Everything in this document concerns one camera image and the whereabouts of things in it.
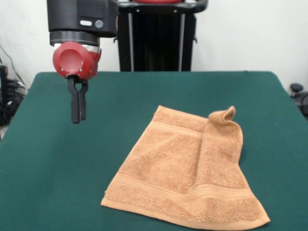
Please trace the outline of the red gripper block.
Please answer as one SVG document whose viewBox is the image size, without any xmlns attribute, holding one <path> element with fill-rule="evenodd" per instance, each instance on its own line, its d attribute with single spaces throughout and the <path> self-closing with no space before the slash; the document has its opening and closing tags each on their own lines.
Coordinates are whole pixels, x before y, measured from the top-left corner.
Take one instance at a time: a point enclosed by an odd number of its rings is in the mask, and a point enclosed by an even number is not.
<svg viewBox="0 0 308 231">
<path fill-rule="evenodd" d="M 71 93 L 71 120 L 73 124 L 79 124 L 86 119 L 86 93 L 88 81 L 98 72 L 98 62 L 102 49 L 97 46 L 80 44 L 73 41 L 55 44 L 52 57 L 56 72 L 62 77 L 67 77 L 67 88 Z M 75 87 L 76 78 L 80 79 L 81 88 Z"/>
</svg>

